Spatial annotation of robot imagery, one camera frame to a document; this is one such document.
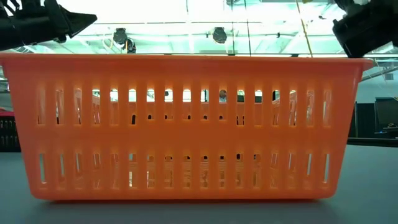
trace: gray table surface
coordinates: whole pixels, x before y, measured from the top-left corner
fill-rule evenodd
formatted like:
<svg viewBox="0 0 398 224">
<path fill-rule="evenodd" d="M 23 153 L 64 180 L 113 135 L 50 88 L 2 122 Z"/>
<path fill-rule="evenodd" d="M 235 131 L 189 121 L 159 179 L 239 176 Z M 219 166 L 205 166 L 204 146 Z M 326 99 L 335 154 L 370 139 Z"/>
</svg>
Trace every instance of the gray table surface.
<svg viewBox="0 0 398 224">
<path fill-rule="evenodd" d="M 398 223 L 398 149 L 347 146 L 337 193 L 317 201 L 48 202 L 20 153 L 0 153 L 0 223 Z"/>
</svg>

